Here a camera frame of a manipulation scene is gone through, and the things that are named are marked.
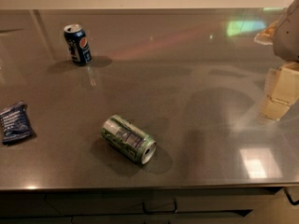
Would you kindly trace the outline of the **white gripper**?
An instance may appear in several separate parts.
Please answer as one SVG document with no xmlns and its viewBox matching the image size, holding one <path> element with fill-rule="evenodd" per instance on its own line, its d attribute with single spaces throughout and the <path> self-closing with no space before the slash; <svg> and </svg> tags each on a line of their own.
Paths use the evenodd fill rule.
<svg viewBox="0 0 299 224">
<path fill-rule="evenodd" d="M 268 71 L 264 84 L 261 115 L 280 120 L 299 99 L 299 0 L 293 0 L 278 21 L 272 22 L 254 37 L 261 45 L 272 45 L 285 63 Z"/>
</svg>

